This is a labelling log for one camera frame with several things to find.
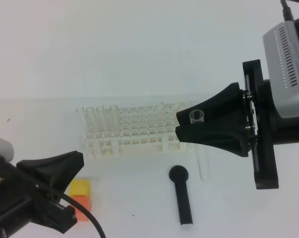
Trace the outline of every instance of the black bracket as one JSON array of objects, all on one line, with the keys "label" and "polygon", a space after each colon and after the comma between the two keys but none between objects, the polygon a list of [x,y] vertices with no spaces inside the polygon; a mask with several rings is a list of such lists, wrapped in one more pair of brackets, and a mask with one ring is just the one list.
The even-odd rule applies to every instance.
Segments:
[{"label": "black bracket", "polygon": [[[180,126],[176,134],[181,142],[209,145],[242,157],[247,157],[251,150],[256,188],[278,188],[273,145],[298,142],[298,135],[294,135],[293,129],[292,139],[285,136],[281,141],[279,136],[285,133],[281,125],[285,120],[276,112],[270,83],[263,80],[260,60],[244,62],[243,70],[245,90],[232,83],[209,100],[178,112]],[[195,109],[204,112],[204,122],[191,124],[189,113]]]}]

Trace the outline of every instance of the clear test tube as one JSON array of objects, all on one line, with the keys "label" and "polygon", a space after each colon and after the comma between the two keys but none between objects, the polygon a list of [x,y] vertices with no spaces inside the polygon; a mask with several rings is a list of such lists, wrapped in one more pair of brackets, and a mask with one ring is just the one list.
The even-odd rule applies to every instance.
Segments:
[{"label": "clear test tube", "polygon": [[204,113],[200,109],[195,109],[189,113],[189,118],[191,123],[204,122]]},{"label": "clear test tube", "polygon": [[120,110],[118,109],[118,107],[116,105],[111,106],[110,110],[113,115],[114,126],[119,125],[120,124]]},{"label": "clear test tube", "polygon": [[85,109],[82,107],[79,107],[76,109],[79,121],[80,121],[80,125],[82,127],[83,133],[86,136],[87,133],[87,121],[86,121],[86,112]]},{"label": "clear test tube", "polygon": [[89,107],[89,108],[86,109],[86,112],[87,112],[87,117],[88,117],[89,121],[93,125],[94,135],[96,135],[96,133],[97,133],[97,123],[96,123],[96,114],[94,112],[94,108]]}]

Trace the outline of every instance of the black cable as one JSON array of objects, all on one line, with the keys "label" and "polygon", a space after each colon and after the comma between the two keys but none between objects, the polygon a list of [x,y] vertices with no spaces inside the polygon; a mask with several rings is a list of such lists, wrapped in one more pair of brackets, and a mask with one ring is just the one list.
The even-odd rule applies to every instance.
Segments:
[{"label": "black cable", "polygon": [[38,185],[39,188],[43,188],[49,192],[51,192],[52,194],[56,195],[57,197],[62,198],[63,200],[65,200],[66,202],[70,203],[71,205],[73,205],[74,207],[78,208],[79,211],[81,211],[83,214],[85,214],[86,217],[88,217],[88,219],[92,222],[92,224],[95,226],[96,230],[98,231],[99,235],[101,238],[106,238],[104,231],[102,229],[102,227],[100,226],[99,222],[96,220],[96,218],[86,209],[84,208],[80,203],[78,203],[77,201],[75,201],[74,199],[72,199],[71,197],[67,196],[66,194],[59,192],[58,190],[51,188],[50,186],[48,186],[47,184],[41,182],[40,180],[28,175],[27,173],[18,170],[16,167],[10,165],[8,166],[10,169],[12,169],[13,173],[17,173],[18,175],[20,175],[22,178],[30,181],[31,183],[33,183],[34,185]]},{"label": "black cable", "polygon": [[[299,3],[299,0],[289,0],[289,1],[294,1],[294,2]],[[286,0],[280,0],[280,3],[283,6],[284,20],[285,21],[294,21],[292,11],[291,11],[290,7],[288,7]]]},{"label": "black cable", "polygon": [[288,7],[286,0],[280,0],[280,3],[283,6],[284,21],[294,21],[292,11],[291,11],[290,7]]}]

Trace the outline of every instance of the white wall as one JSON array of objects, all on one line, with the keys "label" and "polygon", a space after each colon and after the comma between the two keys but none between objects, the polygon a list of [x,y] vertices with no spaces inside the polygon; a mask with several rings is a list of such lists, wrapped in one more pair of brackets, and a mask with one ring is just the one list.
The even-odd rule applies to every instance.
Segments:
[{"label": "white wall", "polygon": [[279,0],[0,1],[0,99],[217,93],[255,59],[267,78],[262,35],[281,10]]}]

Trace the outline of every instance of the test tube rack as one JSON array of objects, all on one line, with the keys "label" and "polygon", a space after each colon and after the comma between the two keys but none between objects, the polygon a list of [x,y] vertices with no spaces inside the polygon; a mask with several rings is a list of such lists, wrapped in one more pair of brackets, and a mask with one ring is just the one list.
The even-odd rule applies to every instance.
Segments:
[{"label": "test tube rack", "polygon": [[179,142],[176,113],[187,103],[161,103],[155,106],[105,109],[77,108],[84,142],[91,160],[136,153],[186,152],[187,143]]}]

